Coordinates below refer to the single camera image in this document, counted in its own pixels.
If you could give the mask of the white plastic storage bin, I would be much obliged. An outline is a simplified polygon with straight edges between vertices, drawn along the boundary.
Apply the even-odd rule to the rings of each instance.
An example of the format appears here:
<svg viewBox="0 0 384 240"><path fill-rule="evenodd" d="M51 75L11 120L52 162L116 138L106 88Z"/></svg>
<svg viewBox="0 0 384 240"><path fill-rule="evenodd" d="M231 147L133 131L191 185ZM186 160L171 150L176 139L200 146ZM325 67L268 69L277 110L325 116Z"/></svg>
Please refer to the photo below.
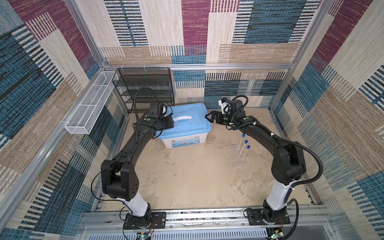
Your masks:
<svg viewBox="0 0 384 240"><path fill-rule="evenodd" d="M174 149L186 146L193 146L203 144L207 140L208 133L195 134L183 137L174 137L174 138L161 138L159 139L163 142L166 149Z"/></svg>

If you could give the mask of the blue plastic bin lid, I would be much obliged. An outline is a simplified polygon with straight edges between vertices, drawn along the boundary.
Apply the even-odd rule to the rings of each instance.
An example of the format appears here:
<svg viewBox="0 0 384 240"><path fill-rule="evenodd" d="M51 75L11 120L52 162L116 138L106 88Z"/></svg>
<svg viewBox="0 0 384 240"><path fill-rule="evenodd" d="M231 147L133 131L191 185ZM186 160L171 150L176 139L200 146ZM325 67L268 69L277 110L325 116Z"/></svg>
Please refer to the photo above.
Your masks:
<svg viewBox="0 0 384 240"><path fill-rule="evenodd" d="M212 130L212 124L205 118L208 111L203 103L168 107L166 115L171 113L174 127L163 130L158 137L160 140L205 134Z"/></svg>

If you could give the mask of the blue capped test tube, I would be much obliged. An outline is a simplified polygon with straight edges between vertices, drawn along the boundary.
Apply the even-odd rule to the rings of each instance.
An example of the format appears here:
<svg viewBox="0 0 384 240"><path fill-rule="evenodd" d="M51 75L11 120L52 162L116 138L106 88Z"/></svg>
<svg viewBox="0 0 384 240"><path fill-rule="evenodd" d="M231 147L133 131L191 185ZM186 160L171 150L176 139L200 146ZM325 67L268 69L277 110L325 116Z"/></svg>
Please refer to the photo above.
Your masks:
<svg viewBox="0 0 384 240"><path fill-rule="evenodd" d="M243 142L240 143L239 148L238 148L238 154L241 157L243 155L243 151L247 147L248 140L244 140Z"/></svg>
<svg viewBox="0 0 384 240"><path fill-rule="evenodd" d="M240 151L241 148L243 147L243 145L244 145L244 141L245 141L245 136L246 136L245 134L242 134L241 140L240 140L240 142L239 142L239 144L238 144L237 151Z"/></svg>
<svg viewBox="0 0 384 240"><path fill-rule="evenodd" d="M245 161L245 158L250 150L251 146L250 145L247 145L247 146L244 146L244 149L242 150L241 152L241 155L240 155L240 161L241 162L244 162Z"/></svg>

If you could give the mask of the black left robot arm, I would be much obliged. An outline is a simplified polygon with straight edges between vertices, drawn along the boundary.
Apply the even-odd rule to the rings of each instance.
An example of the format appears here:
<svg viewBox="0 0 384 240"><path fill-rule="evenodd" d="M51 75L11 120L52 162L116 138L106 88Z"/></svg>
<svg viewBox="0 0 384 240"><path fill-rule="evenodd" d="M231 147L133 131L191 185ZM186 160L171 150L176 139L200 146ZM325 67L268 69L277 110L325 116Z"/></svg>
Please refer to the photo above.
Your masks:
<svg viewBox="0 0 384 240"><path fill-rule="evenodd" d="M111 202L120 202L129 209L124 220L124 229L147 229L155 226L151 206L139 193L139 178L135 171L137 161L147 143L158 138L164 130L174 127L172 113L167 111L158 98L150 104L149 112L137 117L134 132L122 150L111 160L104 160L98 173L102 178L102 191Z"/></svg>

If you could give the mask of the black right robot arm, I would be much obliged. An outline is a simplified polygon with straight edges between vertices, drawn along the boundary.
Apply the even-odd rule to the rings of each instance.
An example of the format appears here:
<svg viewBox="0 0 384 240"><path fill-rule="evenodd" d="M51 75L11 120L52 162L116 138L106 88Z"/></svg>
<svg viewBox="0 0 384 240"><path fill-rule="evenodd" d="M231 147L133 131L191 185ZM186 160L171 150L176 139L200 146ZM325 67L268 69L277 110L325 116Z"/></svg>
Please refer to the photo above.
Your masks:
<svg viewBox="0 0 384 240"><path fill-rule="evenodd" d="M294 188L317 181L324 172L321 159L310 149L298 142L283 139L273 133L257 118L245 112L247 96L239 95L232 100L219 100L221 111L211 111L205 118L211 122L226 126L229 131L241 131L259 142L273 156L271 173L274 178L272 190L264 200L261 210L262 221L267 225L275 224L286 214L288 198ZM307 167L304 152L309 153L318 164L318 172L308 180L302 180Z"/></svg>

